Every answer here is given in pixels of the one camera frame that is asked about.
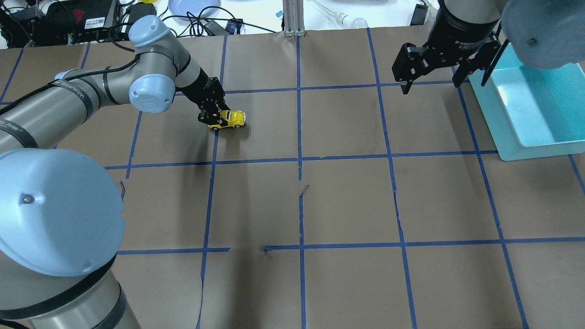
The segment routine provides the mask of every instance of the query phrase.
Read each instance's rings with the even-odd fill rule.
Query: yellow object
[[[209,126],[212,130],[220,130],[222,128],[240,128],[246,123],[246,114],[240,110],[237,111],[220,111],[222,119],[224,119],[227,125],[211,125]]]

